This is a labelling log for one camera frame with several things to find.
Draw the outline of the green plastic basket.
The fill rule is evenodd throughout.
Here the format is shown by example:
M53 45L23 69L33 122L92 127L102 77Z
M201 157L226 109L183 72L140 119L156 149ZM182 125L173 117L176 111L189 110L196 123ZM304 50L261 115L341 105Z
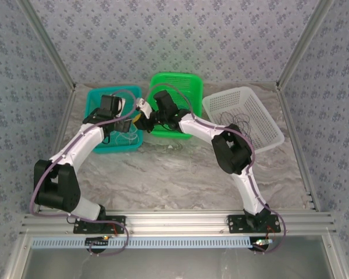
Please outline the green plastic basket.
M188 99L194 114L199 117L202 116L203 81L200 77L195 74L164 72L154 75L151 79L151 92L147 97L147 102L153 110L158 109L154 95L162 90L168 91L179 109L189 109L187 102L176 90L167 85L159 84L170 84L177 88Z

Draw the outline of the aluminium table side rail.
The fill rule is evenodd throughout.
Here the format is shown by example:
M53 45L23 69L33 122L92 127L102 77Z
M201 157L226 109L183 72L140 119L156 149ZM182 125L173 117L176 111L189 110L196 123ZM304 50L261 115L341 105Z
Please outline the aluminium table side rail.
M301 174L301 178L303 180L304 187L307 191L307 196L311 198L311 201L309 202L310 208L312 210L320 212L322 209L319 203L318 196L315 191L315 186L312 181L311 174L309 172L304 153L302 151L302 146L301 146L297 131L295 129L295 125L290 113L289 105L287 103L286 97L284 96L284 92L280 88L279 83L276 84L276 91L277 91L277 96L283 112L283 116L286 121L287 129L291 138L291 144L293 146L293 150L294 150L295 158Z
M74 100L75 100L75 87L76 87L76 85L73 84L71 89L70 89L70 94L69 94L69 97L67 99L65 110L63 112L63 115L62 115L62 118L60 121L58 133L56 135L55 142L54 142L53 147L52 147L52 152L51 152L52 155L57 154L60 151L60 149L62 148L62 140L63 140L63 137L64 137L65 132L66 132L67 124L69 122L69 117L70 117L72 107L74 104ZM38 212L39 212L40 207L35 204L35 198L37 196L37 193L38 193L38 190L40 189L41 184L42 184L42 180L40 178L38 180L38 183L35 186L35 189L33 191L33 195L31 196L30 205L29 205L30 213L35 215L35 216L39 216Z

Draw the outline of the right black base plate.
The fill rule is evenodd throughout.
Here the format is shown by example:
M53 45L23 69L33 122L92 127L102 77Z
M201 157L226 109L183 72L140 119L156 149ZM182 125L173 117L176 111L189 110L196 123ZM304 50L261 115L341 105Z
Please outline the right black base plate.
M280 233L282 231L280 221L276 215L269 215L262 222L253 221L246 215L228 215L227 225L229 233Z

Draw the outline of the teal plastic basket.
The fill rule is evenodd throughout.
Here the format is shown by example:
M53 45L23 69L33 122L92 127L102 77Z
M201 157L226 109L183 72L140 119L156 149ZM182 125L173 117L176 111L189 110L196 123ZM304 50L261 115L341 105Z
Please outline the teal plastic basket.
M101 103L103 95L112 95L118 91L116 96L124 98L126 104L122 115L126 115L134 106L133 98L130 94L122 92L122 90L129 90L138 99L142 97L142 91L136 85L122 85L117 87L105 87L92 89L87 94L84 117L87 117L95 108L98 108ZM101 144L97 145L93 152L98 154L132 152L137 150L143 143L143 131L137 130L132 124L128 133L119 133L117 131L111 132L110 141L105 139Z

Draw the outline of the small black circuit board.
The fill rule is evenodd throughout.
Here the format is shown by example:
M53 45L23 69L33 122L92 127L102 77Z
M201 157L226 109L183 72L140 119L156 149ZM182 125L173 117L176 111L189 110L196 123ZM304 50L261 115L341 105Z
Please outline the small black circuit board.
M105 237L87 237L84 241L84 245L87 247L107 246L108 242L109 239Z
M269 238L250 238L252 247L250 248L252 251L257 252L265 252L269 245L273 243L272 239Z

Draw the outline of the white plastic basket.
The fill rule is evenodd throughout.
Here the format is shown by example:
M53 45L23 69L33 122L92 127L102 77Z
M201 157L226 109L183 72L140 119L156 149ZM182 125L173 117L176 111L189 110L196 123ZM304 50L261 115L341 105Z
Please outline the white plastic basket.
M247 137L256 153L284 143L280 128L249 87L237 87L206 96L202 105L211 122L228 126L235 124Z

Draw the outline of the aluminium frame post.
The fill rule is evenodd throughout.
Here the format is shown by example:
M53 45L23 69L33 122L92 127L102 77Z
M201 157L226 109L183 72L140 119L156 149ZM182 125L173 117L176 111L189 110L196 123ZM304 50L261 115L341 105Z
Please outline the aluminium frame post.
M282 91L287 85L333 3L334 0L318 0L312 15L308 19L299 40L295 44L295 47L282 70L282 73L277 79L276 87L279 91Z
M58 54L54 43L52 42L50 36L48 35L40 17L37 15L33 5L30 0L16 0L22 12L24 13L29 25L35 32L37 38L39 39L42 47L49 56L51 62L55 66L55 69L59 73L62 81L71 91L74 90L74 82L66 68L66 65L62 61L60 55Z

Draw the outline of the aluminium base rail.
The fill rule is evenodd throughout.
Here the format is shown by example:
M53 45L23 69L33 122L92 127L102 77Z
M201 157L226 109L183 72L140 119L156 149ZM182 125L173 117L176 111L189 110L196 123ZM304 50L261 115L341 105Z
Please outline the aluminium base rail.
M108 215L126 216L134 237L221 236L229 233L227 217L242 214L235 210L110 210ZM288 236L336 234L330 213L315 210L282 210ZM65 218L24 216L21 235L70 236L73 226Z

